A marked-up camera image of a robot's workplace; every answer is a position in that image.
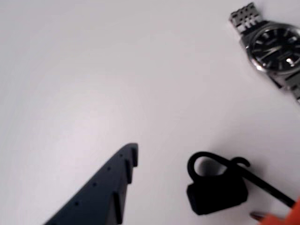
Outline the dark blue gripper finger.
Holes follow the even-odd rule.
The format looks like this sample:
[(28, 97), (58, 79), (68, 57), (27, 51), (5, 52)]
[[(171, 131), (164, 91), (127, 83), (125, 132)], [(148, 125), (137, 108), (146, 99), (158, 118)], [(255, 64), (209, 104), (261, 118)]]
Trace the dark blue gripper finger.
[(138, 165), (138, 144), (119, 149), (55, 214), (48, 225), (121, 225), (127, 186)]

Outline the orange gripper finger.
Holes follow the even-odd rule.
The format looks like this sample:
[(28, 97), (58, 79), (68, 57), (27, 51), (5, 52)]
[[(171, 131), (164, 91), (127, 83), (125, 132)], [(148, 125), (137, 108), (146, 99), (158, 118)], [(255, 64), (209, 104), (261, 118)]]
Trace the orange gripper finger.
[(292, 206), (289, 214), (285, 218), (278, 218), (272, 214), (267, 214), (260, 222), (260, 225), (299, 225), (300, 224), (300, 199)]

